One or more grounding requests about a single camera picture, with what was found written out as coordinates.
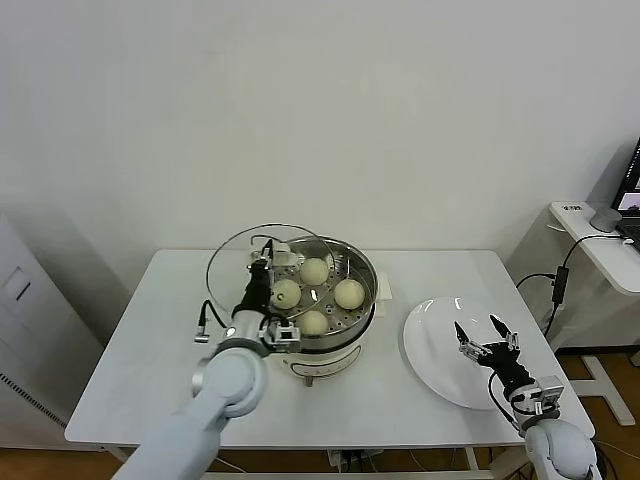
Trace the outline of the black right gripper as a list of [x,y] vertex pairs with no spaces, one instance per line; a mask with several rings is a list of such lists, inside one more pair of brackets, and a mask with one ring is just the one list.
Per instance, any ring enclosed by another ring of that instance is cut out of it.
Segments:
[[519,338],[516,332],[497,316],[490,315],[491,323],[505,342],[482,345],[469,339],[458,322],[454,323],[459,351],[471,360],[478,360],[481,366],[491,368],[505,388],[520,388],[533,383],[528,370],[518,362],[521,354]]

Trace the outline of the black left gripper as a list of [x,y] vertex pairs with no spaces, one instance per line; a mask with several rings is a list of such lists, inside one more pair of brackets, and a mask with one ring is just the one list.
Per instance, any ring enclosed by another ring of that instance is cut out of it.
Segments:
[[269,312],[271,299],[271,274],[265,268],[265,261],[269,268],[274,266],[274,240],[269,239],[263,247],[256,246],[251,249],[248,269],[250,281],[245,288],[244,296],[238,304],[239,311],[254,311],[261,314]]

